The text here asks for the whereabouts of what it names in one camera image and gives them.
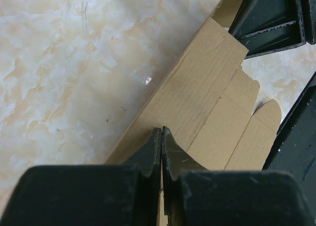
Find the corrugated cardboard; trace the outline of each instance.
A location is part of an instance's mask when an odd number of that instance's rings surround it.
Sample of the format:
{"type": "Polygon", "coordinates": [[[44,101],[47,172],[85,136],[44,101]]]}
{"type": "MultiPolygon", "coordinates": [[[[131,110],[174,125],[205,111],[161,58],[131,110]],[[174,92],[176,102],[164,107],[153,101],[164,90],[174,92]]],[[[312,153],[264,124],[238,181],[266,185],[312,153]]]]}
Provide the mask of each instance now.
{"type": "Polygon", "coordinates": [[[154,127],[164,125],[187,151],[246,54],[243,45],[208,18],[106,163],[123,162],[154,127]]]}
{"type": "Polygon", "coordinates": [[[222,0],[213,12],[213,19],[222,27],[229,28],[243,0],[222,0]]]}
{"type": "MultiPolygon", "coordinates": [[[[216,7],[213,18],[229,27],[242,0],[221,2],[223,8],[216,7]]],[[[106,163],[123,162],[154,127],[166,125],[177,143],[210,170],[260,170],[281,112],[273,100],[252,116],[259,84],[240,67],[246,54],[246,48],[209,17],[106,163]]],[[[162,195],[160,225],[167,225],[162,195]]]]}
{"type": "Polygon", "coordinates": [[[224,170],[251,118],[258,92],[259,83],[240,67],[188,154],[207,169],[224,170]]]}
{"type": "Polygon", "coordinates": [[[277,101],[263,105],[250,119],[225,170],[261,170],[281,123],[277,101]]]}

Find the cardboard flap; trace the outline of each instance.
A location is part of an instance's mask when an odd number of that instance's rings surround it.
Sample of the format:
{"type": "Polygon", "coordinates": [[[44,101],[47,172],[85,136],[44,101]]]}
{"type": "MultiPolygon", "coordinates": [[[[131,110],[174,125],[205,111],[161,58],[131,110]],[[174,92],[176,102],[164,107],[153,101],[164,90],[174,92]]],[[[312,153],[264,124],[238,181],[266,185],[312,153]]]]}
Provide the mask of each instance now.
{"type": "Polygon", "coordinates": [[[207,18],[106,163],[123,162],[154,127],[164,125],[187,151],[246,54],[243,45],[207,18]]]}
{"type": "Polygon", "coordinates": [[[269,126],[272,130],[277,131],[281,123],[281,109],[274,99],[265,103],[253,116],[269,126]]]}
{"type": "Polygon", "coordinates": [[[261,170],[277,136],[281,109],[277,101],[264,104],[250,119],[225,170],[261,170]]]}
{"type": "Polygon", "coordinates": [[[244,129],[259,92],[259,83],[241,67],[193,141],[188,154],[210,170],[224,170],[244,129]]]}
{"type": "Polygon", "coordinates": [[[243,0],[223,0],[214,12],[213,19],[222,27],[229,28],[241,6],[243,0]]]}

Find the cardboard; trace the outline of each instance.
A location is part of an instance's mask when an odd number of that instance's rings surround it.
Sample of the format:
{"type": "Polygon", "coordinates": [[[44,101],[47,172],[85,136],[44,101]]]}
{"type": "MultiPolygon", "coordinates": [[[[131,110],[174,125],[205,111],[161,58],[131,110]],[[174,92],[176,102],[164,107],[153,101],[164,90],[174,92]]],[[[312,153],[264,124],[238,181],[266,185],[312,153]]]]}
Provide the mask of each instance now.
{"type": "Polygon", "coordinates": [[[213,12],[213,19],[222,27],[229,28],[243,0],[222,0],[220,6],[213,12]]]}
{"type": "Polygon", "coordinates": [[[123,162],[146,142],[154,127],[164,125],[187,151],[246,54],[243,45],[207,18],[106,163],[123,162]]]}
{"type": "Polygon", "coordinates": [[[261,170],[280,123],[280,106],[270,100],[251,117],[225,170],[261,170]]]}
{"type": "MultiPolygon", "coordinates": [[[[242,0],[221,0],[213,18],[229,27],[242,0]]],[[[240,67],[247,49],[211,17],[121,137],[106,163],[121,163],[154,127],[210,170],[261,170],[281,121],[272,100],[253,116],[259,83],[240,67]]],[[[160,195],[160,225],[167,225],[160,195]]]]}
{"type": "Polygon", "coordinates": [[[224,170],[251,118],[259,87],[240,67],[188,154],[207,169],[224,170]]]}

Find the marble tile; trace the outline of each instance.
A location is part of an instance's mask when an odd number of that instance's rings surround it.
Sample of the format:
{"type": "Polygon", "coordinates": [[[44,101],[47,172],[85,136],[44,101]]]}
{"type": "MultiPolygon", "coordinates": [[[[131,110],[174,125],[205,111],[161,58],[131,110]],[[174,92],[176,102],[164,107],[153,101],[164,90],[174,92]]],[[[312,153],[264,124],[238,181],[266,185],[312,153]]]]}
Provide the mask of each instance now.
{"type": "MultiPolygon", "coordinates": [[[[219,0],[0,0],[0,212],[39,164],[103,163],[219,0]]],[[[245,60],[283,116],[310,45],[245,60]]]]}

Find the marble surface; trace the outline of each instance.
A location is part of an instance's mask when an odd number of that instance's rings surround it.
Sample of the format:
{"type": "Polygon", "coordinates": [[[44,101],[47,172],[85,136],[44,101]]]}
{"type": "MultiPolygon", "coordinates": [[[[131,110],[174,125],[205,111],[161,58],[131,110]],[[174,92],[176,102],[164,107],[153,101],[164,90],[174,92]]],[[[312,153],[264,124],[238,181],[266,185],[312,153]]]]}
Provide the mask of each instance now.
{"type": "MultiPolygon", "coordinates": [[[[0,212],[39,164],[103,163],[219,0],[0,0],[0,212]]],[[[283,117],[316,46],[243,62],[283,117]]]]}

